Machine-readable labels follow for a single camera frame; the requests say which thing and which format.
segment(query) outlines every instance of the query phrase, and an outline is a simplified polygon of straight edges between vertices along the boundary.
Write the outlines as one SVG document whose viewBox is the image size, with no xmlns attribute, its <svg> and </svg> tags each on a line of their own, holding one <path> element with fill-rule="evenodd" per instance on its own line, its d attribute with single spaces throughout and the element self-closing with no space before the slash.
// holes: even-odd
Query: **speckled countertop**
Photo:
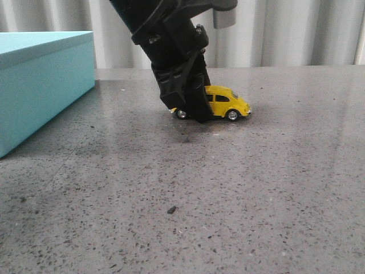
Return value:
<svg viewBox="0 0 365 274">
<path fill-rule="evenodd" d="M 365 66 L 209 73 L 251 118 L 178 120 L 151 71 L 99 70 L 1 159 L 0 273 L 365 273 Z"/>
</svg>

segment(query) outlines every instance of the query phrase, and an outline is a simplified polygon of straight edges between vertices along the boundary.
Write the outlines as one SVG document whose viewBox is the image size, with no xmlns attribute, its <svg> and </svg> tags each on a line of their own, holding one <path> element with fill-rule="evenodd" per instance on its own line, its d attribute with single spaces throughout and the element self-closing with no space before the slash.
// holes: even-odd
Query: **white curtain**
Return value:
<svg viewBox="0 0 365 274">
<path fill-rule="evenodd" d="M 365 65 L 365 0 L 238 0 L 235 26 L 209 35 L 209 67 Z M 0 31 L 92 30 L 99 69 L 150 68 L 109 0 L 0 0 Z"/>
</svg>

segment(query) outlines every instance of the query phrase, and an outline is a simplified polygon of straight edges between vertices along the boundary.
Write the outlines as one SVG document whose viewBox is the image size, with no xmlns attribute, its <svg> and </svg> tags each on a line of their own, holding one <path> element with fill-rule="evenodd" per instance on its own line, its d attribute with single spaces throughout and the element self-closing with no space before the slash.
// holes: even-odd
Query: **box lid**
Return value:
<svg viewBox="0 0 365 274">
<path fill-rule="evenodd" d="M 0 33 L 0 70 L 90 41 L 92 31 Z"/>
</svg>

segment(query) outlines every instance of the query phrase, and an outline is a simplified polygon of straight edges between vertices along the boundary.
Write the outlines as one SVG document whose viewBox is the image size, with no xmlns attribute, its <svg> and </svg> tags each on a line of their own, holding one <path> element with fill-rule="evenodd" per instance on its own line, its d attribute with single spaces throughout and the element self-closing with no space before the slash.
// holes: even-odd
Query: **yellow toy car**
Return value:
<svg viewBox="0 0 365 274">
<path fill-rule="evenodd" d="M 250 104 L 238 97 L 230 88 L 223 86 L 205 86 L 206 96 L 214 116 L 226 117 L 230 121 L 236 121 L 240 116 L 249 116 Z M 173 108 L 179 119 L 188 118 L 188 114 L 178 108 Z"/>
</svg>

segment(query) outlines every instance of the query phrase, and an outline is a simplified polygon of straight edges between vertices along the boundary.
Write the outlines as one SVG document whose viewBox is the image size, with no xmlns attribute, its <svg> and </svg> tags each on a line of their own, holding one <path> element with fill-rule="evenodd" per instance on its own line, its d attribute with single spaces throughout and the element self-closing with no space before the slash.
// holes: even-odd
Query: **small debris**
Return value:
<svg viewBox="0 0 365 274">
<path fill-rule="evenodd" d="M 177 207 L 174 205 L 172 208 L 170 208 L 169 210 L 167 210 L 167 213 L 168 214 L 173 214 L 176 209 L 177 209 Z"/>
</svg>

